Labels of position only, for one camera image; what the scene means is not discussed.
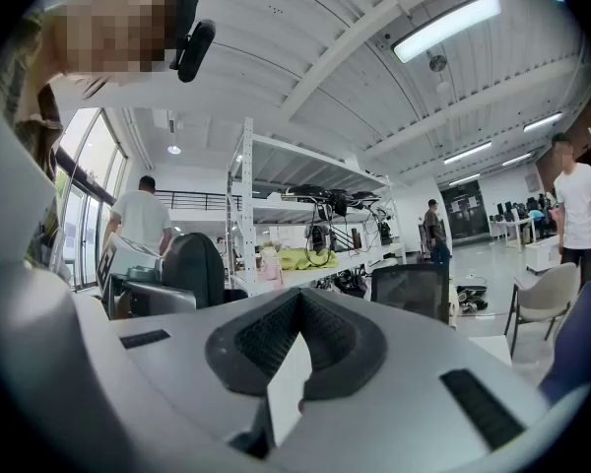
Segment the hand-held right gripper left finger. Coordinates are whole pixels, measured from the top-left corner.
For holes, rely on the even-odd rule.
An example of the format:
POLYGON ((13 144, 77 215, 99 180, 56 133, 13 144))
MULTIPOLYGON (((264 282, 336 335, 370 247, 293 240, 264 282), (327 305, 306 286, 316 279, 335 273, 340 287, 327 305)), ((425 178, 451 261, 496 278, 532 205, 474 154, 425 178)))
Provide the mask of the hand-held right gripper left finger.
POLYGON ((110 321, 92 297, 74 298, 86 379, 74 407, 75 458, 98 473, 301 473, 279 448, 236 449, 261 398, 229 391, 206 360, 211 333, 295 290, 185 314, 110 321))

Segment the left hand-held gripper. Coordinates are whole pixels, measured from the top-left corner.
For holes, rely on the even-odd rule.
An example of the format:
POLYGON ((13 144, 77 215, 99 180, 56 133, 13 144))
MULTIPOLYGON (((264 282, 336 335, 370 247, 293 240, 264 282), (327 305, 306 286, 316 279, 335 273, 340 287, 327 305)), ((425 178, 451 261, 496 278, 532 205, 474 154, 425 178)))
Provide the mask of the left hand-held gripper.
POLYGON ((112 233, 105 243, 96 270, 101 302, 109 319, 114 317, 115 298, 123 293, 130 297, 133 316, 189 313, 196 309, 192 292, 157 283, 161 280, 162 258, 146 246, 112 233))

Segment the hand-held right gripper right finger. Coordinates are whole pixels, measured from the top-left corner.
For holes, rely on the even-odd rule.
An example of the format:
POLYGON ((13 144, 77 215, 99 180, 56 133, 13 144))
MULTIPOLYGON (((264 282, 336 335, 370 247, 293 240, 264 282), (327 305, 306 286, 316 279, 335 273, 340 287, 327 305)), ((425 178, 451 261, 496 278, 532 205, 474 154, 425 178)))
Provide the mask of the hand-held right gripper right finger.
POLYGON ((440 378, 472 372, 525 428, 546 398, 507 364, 440 321, 336 293, 322 297, 374 322, 387 342, 375 376, 348 398, 307 402, 274 451, 289 473, 440 473, 490 449, 440 378))

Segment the black metal railing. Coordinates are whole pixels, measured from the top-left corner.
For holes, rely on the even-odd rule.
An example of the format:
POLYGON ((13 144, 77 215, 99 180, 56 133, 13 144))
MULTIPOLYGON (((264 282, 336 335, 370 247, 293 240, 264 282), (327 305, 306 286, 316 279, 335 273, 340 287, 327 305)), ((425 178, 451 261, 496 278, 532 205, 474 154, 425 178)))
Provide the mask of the black metal railing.
POLYGON ((156 196, 171 210, 225 211, 228 203, 221 193, 159 190, 156 196))

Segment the black mesh office chair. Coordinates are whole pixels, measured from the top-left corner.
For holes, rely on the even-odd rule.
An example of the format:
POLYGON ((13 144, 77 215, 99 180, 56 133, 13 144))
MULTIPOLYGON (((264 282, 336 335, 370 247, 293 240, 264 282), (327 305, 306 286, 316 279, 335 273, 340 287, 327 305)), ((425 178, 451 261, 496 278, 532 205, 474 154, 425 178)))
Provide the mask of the black mesh office chair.
POLYGON ((448 267, 421 263, 375 269, 370 300, 448 324, 448 267))

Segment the pink water bottle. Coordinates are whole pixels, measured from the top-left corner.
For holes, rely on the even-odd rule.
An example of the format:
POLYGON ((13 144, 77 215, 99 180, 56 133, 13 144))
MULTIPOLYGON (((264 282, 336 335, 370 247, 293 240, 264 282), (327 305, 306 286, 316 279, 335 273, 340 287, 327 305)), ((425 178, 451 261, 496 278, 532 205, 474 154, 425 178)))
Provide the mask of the pink water bottle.
POLYGON ((281 285, 283 283, 283 276, 279 251, 272 243, 264 244, 260 255, 260 269, 263 280, 273 285, 281 285))

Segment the white metal shelving rack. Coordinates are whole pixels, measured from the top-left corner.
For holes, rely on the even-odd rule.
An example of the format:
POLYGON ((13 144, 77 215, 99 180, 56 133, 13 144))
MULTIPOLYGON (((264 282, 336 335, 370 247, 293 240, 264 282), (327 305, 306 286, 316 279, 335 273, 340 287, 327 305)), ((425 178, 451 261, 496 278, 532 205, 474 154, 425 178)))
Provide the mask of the white metal shelving rack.
POLYGON ((246 118, 226 171, 226 267, 231 287, 255 296, 301 287, 344 270, 370 270, 385 261, 407 260, 391 181, 354 165, 255 133, 246 118), (375 203, 283 201, 290 186, 312 184, 349 193, 368 191, 375 203), (276 248, 305 247, 307 226, 326 224, 328 243, 341 245, 336 268, 283 271, 283 283, 263 280, 259 267, 265 235, 276 248))

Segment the yellow-green cloth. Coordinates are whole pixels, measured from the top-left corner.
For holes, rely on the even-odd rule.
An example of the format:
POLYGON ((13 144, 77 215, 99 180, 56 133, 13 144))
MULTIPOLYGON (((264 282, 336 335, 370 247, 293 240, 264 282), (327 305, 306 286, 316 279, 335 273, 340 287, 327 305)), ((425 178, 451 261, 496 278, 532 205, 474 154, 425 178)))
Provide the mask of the yellow-green cloth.
POLYGON ((327 248, 323 248, 319 252, 304 247, 285 248, 281 249, 278 254, 283 271, 308 271, 339 266, 337 254, 327 248))

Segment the large glass window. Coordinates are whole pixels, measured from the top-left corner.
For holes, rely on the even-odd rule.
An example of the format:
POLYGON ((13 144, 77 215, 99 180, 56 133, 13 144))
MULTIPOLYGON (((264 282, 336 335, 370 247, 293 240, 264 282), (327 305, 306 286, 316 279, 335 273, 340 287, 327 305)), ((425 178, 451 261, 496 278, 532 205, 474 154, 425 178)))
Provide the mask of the large glass window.
POLYGON ((70 119, 59 143, 56 192, 63 261, 75 291, 96 283, 104 230, 125 170, 127 154, 105 110, 83 108, 70 119))

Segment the blue padded chair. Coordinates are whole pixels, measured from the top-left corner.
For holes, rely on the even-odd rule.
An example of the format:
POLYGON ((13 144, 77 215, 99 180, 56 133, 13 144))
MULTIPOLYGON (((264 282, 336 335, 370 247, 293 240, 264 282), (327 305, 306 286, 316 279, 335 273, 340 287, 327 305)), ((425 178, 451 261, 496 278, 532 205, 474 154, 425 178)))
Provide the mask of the blue padded chair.
POLYGON ((556 335, 554 360, 540 383, 540 390, 556 403, 572 390, 591 383, 591 281, 579 293, 575 305, 556 335))

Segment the black double door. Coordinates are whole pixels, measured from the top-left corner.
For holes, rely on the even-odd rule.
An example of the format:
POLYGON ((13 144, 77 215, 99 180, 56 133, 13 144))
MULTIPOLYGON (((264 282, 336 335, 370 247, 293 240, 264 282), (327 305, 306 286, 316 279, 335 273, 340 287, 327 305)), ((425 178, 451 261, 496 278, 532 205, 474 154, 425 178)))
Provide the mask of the black double door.
POLYGON ((476 180, 441 191, 454 240, 477 237, 488 231, 482 193, 476 180))

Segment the white low cart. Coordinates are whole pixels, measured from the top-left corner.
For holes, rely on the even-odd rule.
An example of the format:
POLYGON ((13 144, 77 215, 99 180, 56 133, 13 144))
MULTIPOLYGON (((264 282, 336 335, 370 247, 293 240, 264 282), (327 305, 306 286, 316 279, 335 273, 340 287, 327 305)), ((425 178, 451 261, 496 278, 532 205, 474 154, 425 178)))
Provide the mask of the white low cart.
POLYGON ((549 236, 525 246, 526 269, 534 274, 548 271, 560 264, 559 236, 549 236))

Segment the white office desk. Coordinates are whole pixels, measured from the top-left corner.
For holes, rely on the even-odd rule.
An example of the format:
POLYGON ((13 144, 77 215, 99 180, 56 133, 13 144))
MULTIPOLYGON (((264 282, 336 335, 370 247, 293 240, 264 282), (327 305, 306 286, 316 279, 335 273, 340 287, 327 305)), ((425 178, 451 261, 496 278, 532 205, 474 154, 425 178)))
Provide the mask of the white office desk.
POLYGON ((523 251, 526 244, 534 243, 538 239, 532 218, 505 221, 499 220, 496 216, 489 216, 489 229, 493 238, 503 239, 507 247, 516 248, 519 253, 523 251))

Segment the yellow plaid shirt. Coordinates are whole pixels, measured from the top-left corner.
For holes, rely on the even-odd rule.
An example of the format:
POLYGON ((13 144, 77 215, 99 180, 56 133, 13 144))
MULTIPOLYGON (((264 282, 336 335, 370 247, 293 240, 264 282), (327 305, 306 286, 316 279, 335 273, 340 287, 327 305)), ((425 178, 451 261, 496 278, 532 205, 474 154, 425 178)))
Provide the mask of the yellow plaid shirt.
MULTIPOLYGON (((0 113, 15 132, 24 149, 33 157, 51 182, 56 177, 54 145, 61 136, 63 126, 58 107, 49 85, 40 89, 32 115, 19 119, 20 109, 25 107, 25 79, 42 46, 41 29, 43 12, 31 11, 18 23, 0 63, 0 113)), ((32 266, 50 266, 50 252, 59 230, 56 200, 46 210, 45 218, 36 229, 25 260, 32 266)))

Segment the large ceiling light panel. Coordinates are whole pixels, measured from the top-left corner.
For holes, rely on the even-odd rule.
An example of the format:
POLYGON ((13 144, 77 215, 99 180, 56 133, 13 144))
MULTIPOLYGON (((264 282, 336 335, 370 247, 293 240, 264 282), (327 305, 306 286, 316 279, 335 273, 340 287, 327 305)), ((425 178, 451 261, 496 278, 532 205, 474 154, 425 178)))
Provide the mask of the large ceiling light panel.
POLYGON ((391 49, 402 63, 408 63, 433 46, 500 13, 499 0, 468 0, 400 38, 391 49))

